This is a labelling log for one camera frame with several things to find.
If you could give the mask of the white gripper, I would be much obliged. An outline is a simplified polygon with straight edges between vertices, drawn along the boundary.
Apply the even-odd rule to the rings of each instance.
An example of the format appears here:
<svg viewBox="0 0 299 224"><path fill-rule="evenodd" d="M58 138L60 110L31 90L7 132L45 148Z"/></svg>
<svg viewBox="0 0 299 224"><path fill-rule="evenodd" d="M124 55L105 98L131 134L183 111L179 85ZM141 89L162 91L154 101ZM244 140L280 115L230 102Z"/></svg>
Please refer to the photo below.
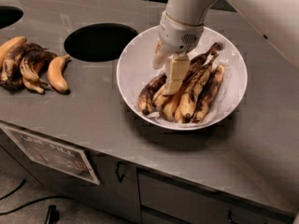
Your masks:
<svg viewBox="0 0 299 224"><path fill-rule="evenodd" d="M173 95L179 91L191 63L183 51L193 50L203 32L203 25L185 25L171 19L165 11L162 13L159 24L160 40L157 40L152 67L160 69L164 65L166 95Z"/></svg>

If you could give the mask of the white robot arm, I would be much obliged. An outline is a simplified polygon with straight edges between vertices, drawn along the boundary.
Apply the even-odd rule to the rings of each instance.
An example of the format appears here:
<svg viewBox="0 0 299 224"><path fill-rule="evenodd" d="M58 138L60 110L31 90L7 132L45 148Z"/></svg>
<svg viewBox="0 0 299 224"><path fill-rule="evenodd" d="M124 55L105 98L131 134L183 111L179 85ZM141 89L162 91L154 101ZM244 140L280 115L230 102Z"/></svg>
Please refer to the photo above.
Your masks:
<svg viewBox="0 0 299 224"><path fill-rule="evenodd" d="M198 45L217 0L168 0L159 24L155 69ZM299 66L299 0L226 0L284 58Z"/></svg>

